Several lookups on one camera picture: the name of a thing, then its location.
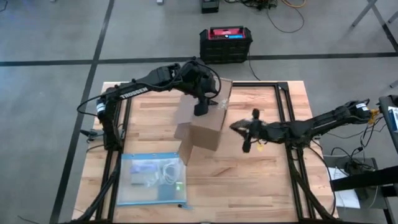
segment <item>wooden tabletop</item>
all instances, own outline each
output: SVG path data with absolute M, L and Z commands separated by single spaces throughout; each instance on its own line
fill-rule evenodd
M 304 83 L 288 83 L 296 119 L 311 118 Z M 115 84 L 106 82 L 103 90 Z M 179 91 L 150 92 L 133 99 L 125 153 L 177 151 L 180 141 L 173 137 L 176 128 L 173 115 L 180 96 Z M 284 95 L 282 99 L 288 115 Z M 262 151 L 253 146 L 249 154 L 244 154 L 241 149 L 243 139 L 228 128 L 239 119 L 250 118 L 253 108 L 260 110 L 264 121 L 279 121 L 273 88 L 233 87 L 218 150 L 194 148 L 187 167 L 187 200 L 193 210 L 176 205 L 116 207 L 113 221 L 296 222 L 284 145 L 268 143 Z M 95 120 L 94 128 L 101 129 L 98 120 Z M 100 144 L 101 140 L 95 141 L 90 147 Z M 319 147 L 312 147 L 322 154 Z M 330 212 L 333 194 L 326 169 L 311 150 L 304 150 L 304 158 L 311 190 Z M 80 211 L 86 210 L 99 192 L 105 159 L 106 151 L 102 147 L 87 153 L 73 218 L 79 217 Z M 306 215 L 307 208 L 301 195 Z

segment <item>open cardboard box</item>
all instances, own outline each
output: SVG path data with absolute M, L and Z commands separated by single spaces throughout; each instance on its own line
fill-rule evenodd
M 185 165 L 188 165 L 194 146 L 217 150 L 231 89 L 232 80 L 222 78 L 221 91 L 212 99 L 218 104 L 210 105 L 208 113 L 202 116 L 193 115 L 194 106 L 198 103 L 197 99 L 190 95 L 181 96 L 180 105 L 174 117 L 174 122 L 177 124 L 174 137 L 182 140 L 178 153 Z

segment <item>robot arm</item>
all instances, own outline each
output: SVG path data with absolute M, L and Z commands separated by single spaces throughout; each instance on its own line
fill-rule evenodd
M 253 110 L 252 119 L 243 119 L 230 128 L 244 138 L 243 151 L 250 152 L 252 138 L 277 144 L 288 143 L 294 147 L 308 147 L 314 136 L 345 124 L 365 124 L 374 114 L 365 101 L 350 101 L 327 113 L 305 121 L 265 123 L 259 119 L 259 110 Z
M 217 95 L 219 92 L 215 88 L 215 80 L 209 69 L 200 59 L 194 58 L 183 67 L 177 63 L 159 67 L 143 78 L 108 88 L 96 103 L 98 119 L 103 125 L 105 149 L 118 150 L 120 147 L 119 136 L 116 134 L 117 127 L 113 121 L 117 103 L 122 100 L 149 91 L 170 91 L 174 88 L 198 98 L 198 104 L 195 105 L 194 110 L 196 116 L 206 114 L 210 98 L 205 94 Z

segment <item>battery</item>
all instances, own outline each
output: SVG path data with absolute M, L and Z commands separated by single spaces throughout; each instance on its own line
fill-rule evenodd
M 218 12 L 218 6 L 220 5 L 220 0 L 200 0 L 201 13 L 214 13 Z
M 200 58 L 205 63 L 241 63 L 248 59 L 251 31 L 243 26 L 211 27 L 200 33 Z

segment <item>black floor line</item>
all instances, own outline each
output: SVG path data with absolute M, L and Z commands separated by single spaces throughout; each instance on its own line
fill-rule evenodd
M 39 60 L 20 62 L 0 62 L 0 67 L 13 66 L 48 66 L 48 65 L 91 65 L 92 60 Z
M 300 59 L 329 59 L 329 58 L 380 58 L 398 57 L 397 52 L 383 53 L 348 53 L 348 54 L 302 54 L 302 55 L 252 55 L 250 60 L 300 60 Z M 191 57 L 162 57 L 162 58 L 116 58 L 101 59 L 98 64 L 125 64 L 125 63 L 159 63 L 159 62 L 186 62 Z
M 394 36 L 392 35 L 390 29 L 388 28 L 386 22 L 384 21 L 383 17 L 381 16 L 379 10 L 377 9 L 376 5 L 372 7 L 374 14 L 376 15 L 380 25 L 382 26 L 384 33 L 387 35 L 387 39 L 390 40 L 392 47 L 396 52 L 398 52 L 398 44 Z
M 112 9 L 114 6 L 114 0 L 109 0 L 108 8 L 106 10 L 103 26 L 99 34 L 98 42 L 95 48 L 95 53 L 93 57 L 94 63 L 91 64 L 90 71 L 87 76 L 85 89 L 83 90 L 83 95 L 81 96 L 81 101 L 84 102 L 88 99 L 91 91 L 91 86 L 93 85 L 95 71 L 97 69 L 97 61 L 100 58 L 102 46 L 104 44 L 106 30 L 108 29 L 109 20 L 111 18 Z M 86 105 L 81 107 L 81 110 L 86 110 Z M 54 206 L 52 209 L 50 224 L 58 223 L 59 216 L 62 209 L 63 199 L 65 198 L 65 193 L 67 191 L 70 171 L 72 169 L 73 159 L 75 158 L 76 147 L 79 140 L 80 129 L 83 124 L 83 114 L 78 113 L 75 126 L 73 128 L 72 138 L 69 143 L 69 148 L 67 152 L 67 158 L 62 171 L 60 185 L 58 186 L 57 196 L 55 197 Z
M 252 55 L 250 60 L 300 60 L 300 59 L 331 59 L 331 58 L 383 58 L 398 57 L 397 52 L 376 53 L 347 53 L 347 54 L 297 54 L 297 55 Z M 98 60 L 49 60 L 49 61 L 21 61 L 0 62 L 0 67 L 18 66 L 47 66 L 47 65 L 102 65 L 125 63 L 162 63 L 162 62 L 186 62 L 191 57 L 161 57 L 161 58 L 115 58 Z

